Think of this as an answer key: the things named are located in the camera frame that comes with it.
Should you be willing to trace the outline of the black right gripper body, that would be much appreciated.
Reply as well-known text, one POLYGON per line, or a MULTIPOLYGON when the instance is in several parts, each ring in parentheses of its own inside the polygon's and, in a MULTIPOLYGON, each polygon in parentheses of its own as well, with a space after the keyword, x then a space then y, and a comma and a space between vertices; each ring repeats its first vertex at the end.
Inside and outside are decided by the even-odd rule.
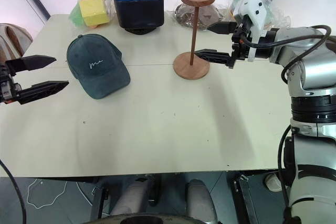
POLYGON ((232 57, 237 60, 245 60, 249 49, 243 41, 243 37, 248 39, 251 29, 251 20, 248 15, 244 15, 241 23, 236 26, 232 35, 232 57))

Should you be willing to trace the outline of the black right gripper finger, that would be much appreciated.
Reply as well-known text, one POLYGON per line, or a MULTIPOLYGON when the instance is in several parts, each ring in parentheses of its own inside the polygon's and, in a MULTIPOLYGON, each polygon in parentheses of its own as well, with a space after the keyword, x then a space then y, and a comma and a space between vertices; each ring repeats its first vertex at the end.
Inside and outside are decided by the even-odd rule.
POLYGON ((205 61, 223 64, 229 68, 233 68, 235 64, 235 59, 226 52, 218 52, 214 49, 201 49, 195 51, 195 54, 205 61))
POLYGON ((236 22, 217 22, 208 27, 208 30, 220 35, 229 35, 236 32, 236 22))

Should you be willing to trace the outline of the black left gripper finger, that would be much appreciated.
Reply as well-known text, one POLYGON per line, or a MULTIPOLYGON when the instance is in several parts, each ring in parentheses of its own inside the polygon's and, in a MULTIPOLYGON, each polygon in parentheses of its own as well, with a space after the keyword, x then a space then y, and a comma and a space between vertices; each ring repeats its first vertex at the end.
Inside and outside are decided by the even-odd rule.
POLYGON ((46 81, 18 91, 17 101, 20 104, 30 103, 46 98, 63 90, 69 81, 46 81))
POLYGON ((47 65, 57 61, 56 58, 44 55, 33 55, 22 57, 14 60, 8 60, 5 62, 6 67, 11 74, 16 74, 21 71, 32 71, 41 69, 47 65))

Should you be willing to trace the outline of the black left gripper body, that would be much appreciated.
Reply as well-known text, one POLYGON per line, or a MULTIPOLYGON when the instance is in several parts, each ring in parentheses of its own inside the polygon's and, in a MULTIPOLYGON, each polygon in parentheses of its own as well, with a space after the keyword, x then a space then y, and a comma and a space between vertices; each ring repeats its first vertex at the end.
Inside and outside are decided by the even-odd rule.
POLYGON ((14 82, 9 69, 1 63, 1 103, 9 104, 17 101, 21 86, 14 82))

